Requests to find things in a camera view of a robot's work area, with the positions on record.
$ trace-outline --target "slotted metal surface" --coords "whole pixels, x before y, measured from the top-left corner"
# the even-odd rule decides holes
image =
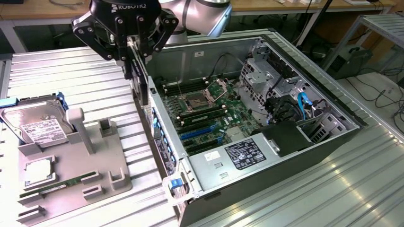
[[[399,14],[365,15],[359,22],[404,48],[404,16]]]
[[[191,226],[402,226],[402,137],[383,125],[381,119],[369,116],[365,107],[355,104],[353,97],[323,71],[311,65],[285,39],[277,33],[266,31],[266,34],[369,126],[319,164]],[[59,58],[59,53],[67,58],[65,61]],[[125,80],[113,76],[119,69],[109,62],[101,59],[91,61],[93,58],[86,62],[83,58],[79,63],[73,63],[77,61],[69,58],[81,58],[81,53],[91,56],[87,48],[38,52],[31,54],[34,60],[19,58],[23,54],[15,55],[9,91],[13,91],[13,96],[22,97],[31,96],[39,88],[42,94],[65,90],[69,105],[85,110],[86,122],[105,116],[117,121],[133,189],[38,226],[83,226],[85,223],[86,226],[175,226],[177,221],[162,194],[151,153],[143,144],[134,105],[127,97],[129,85]],[[66,62],[66,65],[39,67],[41,55],[46,56],[46,61],[54,58]],[[17,67],[18,61],[23,61],[23,69]],[[14,80],[15,76],[26,79]],[[2,131],[1,136],[3,135],[6,139],[5,143],[0,143],[0,153],[3,153],[3,157],[0,157],[0,168],[5,167],[0,172],[0,181],[11,169],[3,163],[13,161],[11,151],[3,148],[14,145],[14,137],[7,130]],[[2,185],[0,195],[10,193],[11,189],[11,186]],[[9,221],[13,217],[7,217],[7,212],[15,206],[9,207],[5,215],[0,215],[0,226],[18,226],[18,223]]]

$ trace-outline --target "green circuit board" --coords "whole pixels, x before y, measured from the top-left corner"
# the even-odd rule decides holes
[[[221,85],[213,82],[207,87],[209,96],[213,99],[223,93]],[[214,102],[206,100],[203,90],[181,93],[181,95],[174,96],[165,96],[159,93],[179,138],[187,133],[211,128],[211,131],[202,135],[181,139],[189,155],[201,153],[237,139],[247,137],[250,132],[259,127],[241,100],[237,100],[235,90],[238,88],[231,86],[229,82],[225,83],[225,88],[226,92]],[[191,120],[181,122],[178,119],[178,116],[181,119],[186,119],[186,116],[191,113],[207,112],[215,109],[217,111],[197,115],[194,119],[187,117],[187,119],[197,121],[197,123],[193,123]]]

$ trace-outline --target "blue pcie slot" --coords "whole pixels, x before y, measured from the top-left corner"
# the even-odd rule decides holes
[[[194,132],[186,133],[185,135],[181,135],[181,136],[179,136],[179,139],[181,139],[181,140],[185,140],[185,139],[193,138],[193,137],[195,137],[195,136],[199,136],[199,135],[202,135],[202,134],[210,133],[210,132],[213,132],[214,127],[215,127],[215,124],[211,125],[211,126],[209,126],[209,127],[205,128],[205,129],[199,129],[199,130],[197,130],[197,131],[194,131]]]

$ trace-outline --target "workbench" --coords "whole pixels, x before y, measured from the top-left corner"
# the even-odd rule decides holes
[[[317,165],[190,227],[402,225],[402,135],[275,32],[262,29],[227,33],[222,37],[257,34],[266,34],[281,46],[367,126]],[[190,37],[190,41],[201,39],[201,36]],[[133,184],[127,192],[35,227],[177,226],[119,67],[83,47],[14,54],[10,61],[0,62],[1,71],[5,73],[0,76],[7,82],[3,86],[6,96],[26,97],[59,90],[70,108],[83,109],[86,125],[103,117],[115,121]],[[21,226],[14,222],[19,208],[13,186],[15,137],[7,129],[0,133],[0,196],[5,195],[0,226],[15,227]]]
[[[77,0],[65,0],[63,3],[75,3]],[[306,11],[307,5],[301,3],[278,3],[275,0],[231,0],[233,16],[246,15],[266,15],[266,14],[297,14]],[[326,12],[346,12],[346,11],[367,11],[382,10],[381,14],[387,13],[394,2],[390,0],[381,0],[383,7],[374,8],[371,4],[354,6],[343,0],[333,0]],[[318,4],[311,4],[307,13],[313,13],[305,30],[298,39],[297,45],[302,43],[307,32],[313,26],[314,20],[318,17],[319,10],[325,4],[322,0]],[[57,6],[49,3],[47,0],[25,0],[23,4],[2,5],[0,6],[0,29],[6,37],[6,40],[15,53],[26,52],[26,47],[14,31],[15,26],[33,25],[58,25],[69,24],[74,16],[81,16],[87,12],[87,0],[85,3],[70,10],[66,7]]]

